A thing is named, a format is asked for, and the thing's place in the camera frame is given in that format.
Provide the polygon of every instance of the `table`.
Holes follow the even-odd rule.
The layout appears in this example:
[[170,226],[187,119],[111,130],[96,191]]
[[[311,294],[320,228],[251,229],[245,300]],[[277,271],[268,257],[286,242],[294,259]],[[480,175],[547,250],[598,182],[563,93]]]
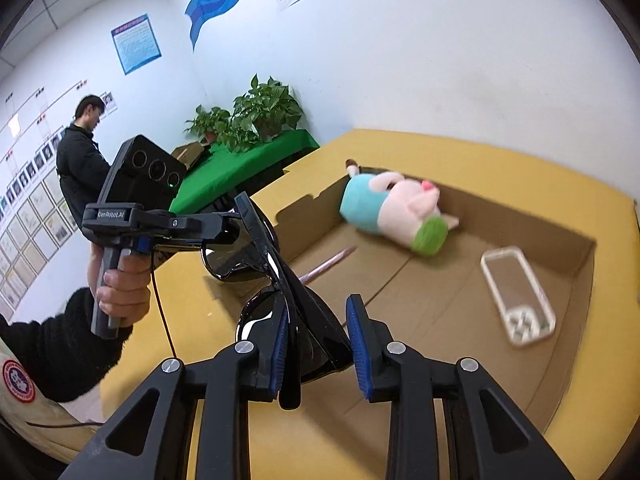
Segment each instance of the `table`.
[[[425,175],[596,240],[587,325],[571,385],[545,437],[577,480],[599,478],[640,413],[640,238],[631,198],[532,156],[462,140],[377,130],[353,130],[324,145],[285,168],[283,177],[253,198],[274,221],[290,203],[306,194],[318,195],[343,176],[347,158],[364,166]],[[208,285],[211,278],[199,254],[178,254],[157,274],[178,356],[185,362],[207,359],[233,342],[236,320],[228,317],[223,298]],[[127,341],[120,364],[101,385],[105,414],[169,355],[153,303]],[[303,410],[289,413],[277,403],[252,404],[250,420],[254,480],[375,478]]]
[[306,130],[282,132],[272,142],[244,153],[231,153],[226,146],[214,144],[210,147],[211,156],[185,177],[170,210],[178,214],[198,212],[270,166],[317,147]]

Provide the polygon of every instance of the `clear phone case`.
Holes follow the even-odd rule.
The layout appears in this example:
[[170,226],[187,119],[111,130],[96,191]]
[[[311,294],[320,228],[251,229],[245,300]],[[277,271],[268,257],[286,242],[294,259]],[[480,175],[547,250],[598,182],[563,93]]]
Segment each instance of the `clear phone case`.
[[552,335],[556,314],[518,247],[487,251],[480,265],[511,343],[524,346]]

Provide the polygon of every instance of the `green tablecloth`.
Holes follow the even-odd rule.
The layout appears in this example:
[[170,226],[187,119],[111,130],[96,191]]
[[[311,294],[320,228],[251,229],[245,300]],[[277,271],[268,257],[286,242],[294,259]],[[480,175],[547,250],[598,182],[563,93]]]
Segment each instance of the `green tablecloth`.
[[305,148],[318,148],[306,130],[283,132],[273,142],[244,153],[231,153],[225,146],[213,145],[211,156],[185,177],[170,210],[195,213],[241,182]]

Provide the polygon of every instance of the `green leaves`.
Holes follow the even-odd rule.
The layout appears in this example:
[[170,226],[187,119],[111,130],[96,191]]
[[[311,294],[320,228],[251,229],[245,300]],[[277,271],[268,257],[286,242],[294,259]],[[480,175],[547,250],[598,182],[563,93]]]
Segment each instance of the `green leaves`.
[[247,93],[234,99],[233,114],[218,106],[207,112],[199,105],[196,117],[186,121],[185,132],[201,138],[216,132],[219,144],[238,153],[262,142],[271,142],[284,126],[295,128],[301,116],[302,109],[288,86],[272,76],[266,83],[260,83],[256,74]]

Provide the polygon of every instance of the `camera lens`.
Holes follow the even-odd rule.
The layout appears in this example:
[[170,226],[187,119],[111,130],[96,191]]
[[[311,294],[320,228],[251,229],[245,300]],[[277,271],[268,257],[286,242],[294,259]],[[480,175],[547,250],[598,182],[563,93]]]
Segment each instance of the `camera lens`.
[[137,150],[131,157],[131,163],[134,168],[142,168],[146,164],[146,153],[142,150]]
[[150,165],[149,165],[149,176],[151,177],[152,180],[160,180],[162,177],[164,177],[164,172],[166,171],[166,166],[164,165],[164,162],[158,158],[156,158],[156,160],[154,160]]
[[169,187],[176,187],[180,184],[180,175],[175,173],[175,171],[173,173],[169,173],[169,176],[166,178],[166,182]]

